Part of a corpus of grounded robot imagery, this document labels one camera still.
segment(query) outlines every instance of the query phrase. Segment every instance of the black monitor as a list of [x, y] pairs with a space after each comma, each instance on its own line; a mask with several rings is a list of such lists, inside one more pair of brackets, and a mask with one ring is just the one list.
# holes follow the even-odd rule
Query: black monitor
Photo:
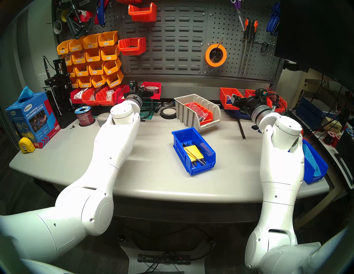
[[280, 2], [275, 56], [308, 66], [354, 90], [354, 1]]

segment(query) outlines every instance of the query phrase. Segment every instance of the yellow storage bin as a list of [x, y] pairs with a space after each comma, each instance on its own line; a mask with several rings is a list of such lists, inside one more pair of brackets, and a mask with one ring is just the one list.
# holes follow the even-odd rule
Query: yellow storage bin
[[77, 76], [75, 76], [75, 77], [70, 77], [70, 80], [72, 81], [71, 86], [72, 86], [73, 88], [78, 88], [78, 87], [79, 87], [78, 77], [77, 77]]
[[107, 77], [107, 84], [110, 88], [119, 85], [123, 80], [123, 73], [119, 70], [118, 73], [113, 73]]
[[57, 46], [57, 53], [58, 55], [62, 55], [65, 53], [69, 52], [69, 43], [71, 42], [71, 40], [66, 40], [64, 42], [61, 42], [58, 46]]
[[98, 37], [101, 33], [91, 34], [83, 39], [84, 49], [97, 48], [98, 47]]
[[104, 47], [101, 50], [101, 58], [104, 61], [108, 60], [117, 60], [119, 57], [120, 51], [118, 49], [118, 45]]
[[98, 37], [100, 47], [113, 46], [118, 41], [118, 31], [108, 31]]
[[95, 88], [104, 85], [106, 83], [106, 80], [107, 80], [107, 75], [106, 74], [95, 75], [95, 76], [91, 77], [92, 85]]
[[85, 37], [80, 37], [79, 39], [73, 39], [70, 41], [69, 43], [69, 50], [71, 52], [74, 52], [74, 51], [80, 51], [83, 49], [83, 46], [82, 46], [82, 40], [84, 39]]
[[88, 71], [91, 75], [101, 75], [104, 73], [103, 66], [106, 61], [91, 62], [88, 66]]
[[89, 66], [87, 64], [78, 64], [74, 68], [76, 76], [87, 76], [89, 74]]
[[74, 72], [74, 68], [75, 66], [74, 65], [71, 65], [71, 66], [67, 66], [67, 70], [68, 70], [68, 73], [70, 73], [70, 76], [71, 78], [75, 77], [75, 72]]
[[75, 51], [71, 58], [73, 64], [86, 63], [85, 51]]
[[92, 87], [92, 80], [93, 76], [83, 76], [78, 78], [78, 83], [80, 88], [90, 88]]
[[103, 69], [107, 75], [110, 75], [118, 71], [121, 65], [122, 62], [119, 59], [113, 61], [106, 61], [106, 63], [103, 65]]
[[65, 58], [65, 64], [67, 66], [71, 66], [73, 64], [73, 60], [71, 58], [72, 55], [73, 55], [73, 53], [69, 52], [69, 53], [64, 54], [64, 55], [61, 56], [61, 58]]
[[87, 62], [96, 62], [101, 60], [101, 48], [91, 48], [85, 51], [85, 59]]

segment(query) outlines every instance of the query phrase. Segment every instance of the plastic bag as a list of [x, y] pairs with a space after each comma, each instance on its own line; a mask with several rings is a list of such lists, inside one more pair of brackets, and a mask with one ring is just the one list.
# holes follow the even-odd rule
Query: plastic bag
[[187, 103], [185, 104], [191, 110], [195, 111], [198, 115], [199, 122], [203, 122], [205, 118], [208, 116], [208, 112], [204, 112], [196, 103]]

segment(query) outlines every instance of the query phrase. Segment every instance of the cleaning cloth box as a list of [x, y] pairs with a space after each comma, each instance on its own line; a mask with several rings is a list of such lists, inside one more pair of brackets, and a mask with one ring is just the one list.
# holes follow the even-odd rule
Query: cleaning cloth box
[[22, 137], [28, 137], [36, 148], [43, 148], [60, 130], [45, 92], [33, 93], [26, 86], [5, 111]]

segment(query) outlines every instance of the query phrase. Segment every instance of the pegboard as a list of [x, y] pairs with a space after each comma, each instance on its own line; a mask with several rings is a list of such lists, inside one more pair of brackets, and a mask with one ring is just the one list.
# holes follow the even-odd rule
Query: pegboard
[[[137, 7], [148, 7], [151, 1], [143, 0]], [[189, 0], [154, 1], [158, 6], [156, 22], [134, 22], [128, 14], [128, 5], [111, 1], [106, 10], [106, 26], [93, 25], [90, 34], [104, 31], [118, 31], [119, 39], [146, 37], [147, 50], [139, 56], [120, 55], [122, 72], [125, 75], [199, 75], [222, 78], [253, 79], [272, 82], [275, 77], [279, 58], [274, 57], [275, 46], [268, 46], [261, 53], [261, 45], [253, 43], [245, 76], [238, 77], [242, 49], [244, 46], [234, 5], [229, 0]], [[276, 37], [266, 32], [270, 18], [271, 0], [252, 0], [241, 3], [243, 18], [258, 20], [256, 40], [276, 43]], [[82, 6], [82, 10], [90, 10], [95, 14], [96, 1]], [[222, 45], [228, 57], [218, 68], [206, 65], [205, 51], [208, 44], [218, 43], [222, 36]], [[63, 24], [59, 40], [71, 39], [72, 36]], [[247, 55], [250, 42], [247, 43]]]

